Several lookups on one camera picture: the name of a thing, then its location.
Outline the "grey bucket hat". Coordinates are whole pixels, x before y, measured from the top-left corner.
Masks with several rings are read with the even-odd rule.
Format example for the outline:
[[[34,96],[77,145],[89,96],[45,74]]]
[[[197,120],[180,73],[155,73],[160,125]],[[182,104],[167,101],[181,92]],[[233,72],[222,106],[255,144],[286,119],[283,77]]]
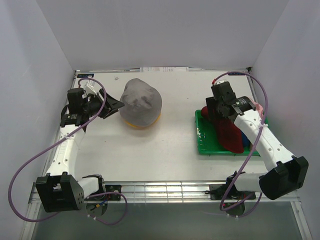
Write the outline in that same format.
[[[160,93],[139,78],[126,83],[120,101],[124,103],[119,109],[120,116],[134,125],[154,121],[162,111]]]

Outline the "yellow bucket hat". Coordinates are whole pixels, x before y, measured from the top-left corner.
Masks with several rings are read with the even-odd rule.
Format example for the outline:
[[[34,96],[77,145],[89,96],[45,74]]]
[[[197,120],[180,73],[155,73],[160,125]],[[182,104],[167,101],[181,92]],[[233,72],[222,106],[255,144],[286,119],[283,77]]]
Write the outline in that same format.
[[[129,127],[134,128],[134,129],[145,129],[145,128],[149,128],[149,127],[153,126],[154,124],[156,124],[160,118],[161,118],[161,114],[159,114],[157,116],[157,118],[151,122],[141,122],[139,124],[133,124],[133,123],[126,121],[126,120],[123,120],[123,122],[125,124],[127,124]]]

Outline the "dark red beanie hat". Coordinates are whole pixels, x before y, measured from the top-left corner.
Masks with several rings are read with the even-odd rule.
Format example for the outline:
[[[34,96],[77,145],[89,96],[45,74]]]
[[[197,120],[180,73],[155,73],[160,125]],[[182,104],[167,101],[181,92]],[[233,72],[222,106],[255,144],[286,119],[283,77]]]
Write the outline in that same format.
[[[212,113],[213,117],[210,117],[207,106],[201,109],[201,116],[213,126],[218,143],[229,152],[242,154],[245,149],[241,130],[229,119],[216,118],[214,111]]]

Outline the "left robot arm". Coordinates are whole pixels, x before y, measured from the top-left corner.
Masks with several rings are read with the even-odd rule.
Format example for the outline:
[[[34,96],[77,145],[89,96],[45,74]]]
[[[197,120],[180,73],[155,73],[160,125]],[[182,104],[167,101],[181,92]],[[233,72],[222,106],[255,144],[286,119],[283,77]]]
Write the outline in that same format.
[[[44,210],[47,213],[81,210],[85,198],[100,200],[106,195],[103,177],[100,174],[75,179],[75,165],[81,142],[86,134],[84,125],[95,115],[105,119],[119,111],[124,104],[103,89],[78,87],[68,90],[68,104],[61,112],[60,143],[53,161],[44,176],[35,183]]]

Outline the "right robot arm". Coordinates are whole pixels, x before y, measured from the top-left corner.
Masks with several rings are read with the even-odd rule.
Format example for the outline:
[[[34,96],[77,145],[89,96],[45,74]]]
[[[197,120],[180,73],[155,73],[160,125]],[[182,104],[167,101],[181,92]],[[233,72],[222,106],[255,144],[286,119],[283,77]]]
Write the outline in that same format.
[[[246,96],[237,97],[230,83],[222,80],[211,87],[206,99],[213,120],[226,120],[237,127],[252,143],[266,167],[265,173],[243,173],[226,185],[226,194],[237,199],[244,192],[263,193],[275,200],[297,189],[305,181],[309,163],[296,157],[274,136],[263,122],[255,104]]]

